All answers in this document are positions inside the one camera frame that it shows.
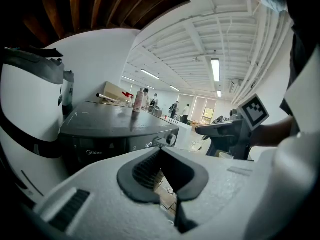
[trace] control knob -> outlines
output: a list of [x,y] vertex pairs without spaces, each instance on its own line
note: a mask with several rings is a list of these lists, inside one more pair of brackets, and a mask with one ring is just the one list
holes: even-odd
[[166,143],[169,145],[173,146],[176,143],[177,136],[171,133],[167,138],[166,138]]

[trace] window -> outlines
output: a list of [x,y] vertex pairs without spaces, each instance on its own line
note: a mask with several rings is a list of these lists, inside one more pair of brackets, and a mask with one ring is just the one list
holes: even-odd
[[203,124],[203,125],[211,124],[211,120],[212,120],[213,116],[214,116],[214,110],[211,109],[211,108],[206,107],[204,109],[204,113],[203,113],[203,116],[202,116],[201,124]]

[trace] black appliance top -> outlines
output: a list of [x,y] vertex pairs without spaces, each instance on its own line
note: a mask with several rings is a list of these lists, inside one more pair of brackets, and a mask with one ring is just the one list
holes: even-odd
[[146,111],[85,101],[65,120],[60,135],[81,138],[123,138],[178,129]]

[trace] person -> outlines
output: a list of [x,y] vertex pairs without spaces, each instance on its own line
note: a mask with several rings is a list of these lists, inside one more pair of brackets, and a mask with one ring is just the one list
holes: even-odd
[[150,106],[154,106],[155,108],[158,106],[158,94],[155,94],[153,99],[150,102]]
[[[317,11],[318,0],[257,0],[277,13],[287,11],[293,21],[293,44],[290,54],[290,78],[288,88],[306,66],[313,51],[320,42]],[[288,117],[271,124],[260,125],[253,131],[251,146],[277,147],[284,139],[298,134],[299,127],[285,100],[280,108]]]
[[148,96],[149,89],[148,88],[144,88],[143,92],[144,92],[144,97],[143,97],[141,108],[143,110],[147,111],[148,108],[149,108],[149,104],[150,104],[150,99],[149,99],[149,96]]
[[177,112],[177,109],[178,109],[178,104],[179,104],[179,101],[176,101],[174,104],[172,104],[172,106],[169,108],[169,113],[171,113],[171,117],[170,118],[174,118],[176,112]]
[[189,113],[190,113],[190,105],[187,104],[182,112],[182,123],[187,124]]

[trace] red object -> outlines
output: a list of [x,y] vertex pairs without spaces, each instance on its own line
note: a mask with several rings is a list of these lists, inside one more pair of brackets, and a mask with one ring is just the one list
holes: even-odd
[[129,98],[129,94],[130,94],[130,93],[128,93],[128,92],[127,92],[127,93],[122,92],[122,94],[123,94],[124,96],[126,96],[127,98]]

